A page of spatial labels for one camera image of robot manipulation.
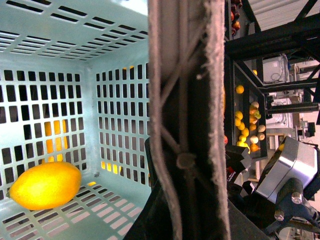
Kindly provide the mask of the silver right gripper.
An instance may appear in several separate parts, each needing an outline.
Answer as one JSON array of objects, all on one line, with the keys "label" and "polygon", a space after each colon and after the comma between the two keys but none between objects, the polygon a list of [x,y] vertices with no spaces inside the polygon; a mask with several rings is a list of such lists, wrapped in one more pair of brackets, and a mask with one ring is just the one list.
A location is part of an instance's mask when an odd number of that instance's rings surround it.
[{"label": "silver right gripper", "polygon": [[312,146],[286,136],[262,171],[256,192],[272,203],[291,178],[305,189],[318,172],[318,153]]}]

